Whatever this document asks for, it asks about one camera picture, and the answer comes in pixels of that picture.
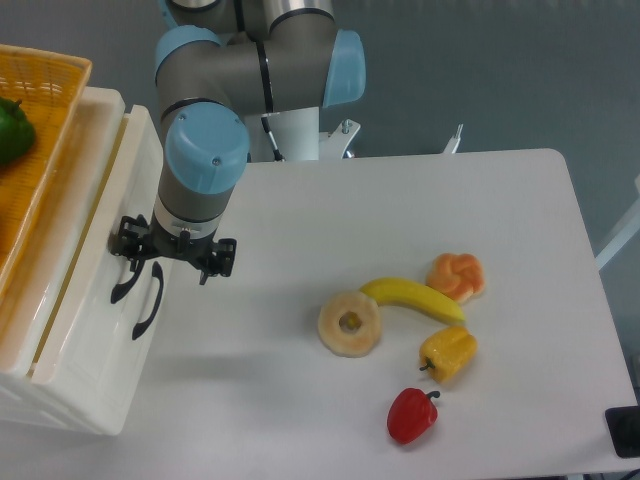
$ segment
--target blue joint cap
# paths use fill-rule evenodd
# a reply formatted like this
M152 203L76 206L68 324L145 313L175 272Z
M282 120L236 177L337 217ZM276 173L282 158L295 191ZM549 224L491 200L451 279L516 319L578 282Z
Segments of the blue joint cap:
M156 75L162 62L178 48L192 42L213 42L222 45L220 38L211 30L193 25L176 27L165 33L156 45Z
M338 30L333 44L323 107L358 100L367 84L367 69L360 36L352 30Z
M178 22L171 15L171 10L169 10L169 5L167 5L168 0L158 0L158 7L160 8L160 13L162 13L162 18L164 19L164 23L167 25L167 28L176 28L178 26Z
M238 116L217 103L183 108L169 127L165 158L186 188L203 195L233 187L247 166L249 133Z

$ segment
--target gray wall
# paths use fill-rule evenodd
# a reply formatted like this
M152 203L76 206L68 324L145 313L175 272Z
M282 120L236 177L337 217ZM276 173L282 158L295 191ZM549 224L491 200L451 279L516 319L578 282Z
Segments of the gray wall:
M460 151L555 148L594 248L637 198L639 1L333 3L340 26L361 34L368 85L359 103L325 111L322 126L361 122L359 156L439 152L458 123ZM0 43L90 58L91 85L155 118L164 30L155 0L0 0ZM627 355L640 352L638 265L640 236L602 272Z

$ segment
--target green bell pepper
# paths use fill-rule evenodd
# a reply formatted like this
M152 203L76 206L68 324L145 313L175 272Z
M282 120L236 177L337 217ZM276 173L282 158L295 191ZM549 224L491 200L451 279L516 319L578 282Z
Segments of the green bell pepper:
M20 108L21 103L0 97L0 165L27 153L36 140L36 131Z

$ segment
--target plastic fruit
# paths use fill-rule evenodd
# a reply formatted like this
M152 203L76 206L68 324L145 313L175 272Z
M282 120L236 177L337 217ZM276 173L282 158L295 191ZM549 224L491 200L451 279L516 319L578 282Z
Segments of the plastic fruit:
M463 303L484 290L482 264L469 253L443 253L433 262L425 283L452 300Z
M394 400L387 416L389 435L401 445L413 442L438 419L431 402L440 392L425 394L417 388L406 388Z
M347 317L356 318L357 324L348 326L345 320ZM378 304L362 292L335 295L320 310L318 335L336 355L366 355L382 335Z
M473 358L478 342L462 326L440 330L420 346L420 362L431 378L442 383L453 377Z
M399 305L418 310L448 325L465 322L464 312L456 302L431 287L406 278L384 277L360 288L379 306Z

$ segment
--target pineapple ring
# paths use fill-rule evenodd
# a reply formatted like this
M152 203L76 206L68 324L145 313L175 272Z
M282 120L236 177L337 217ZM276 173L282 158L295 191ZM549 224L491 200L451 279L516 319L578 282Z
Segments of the pineapple ring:
M343 318L355 314L359 324L354 330L343 328ZM320 310L318 335L334 354L342 357L363 357L371 351L382 335L378 304L362 292L343 292L331 298Z

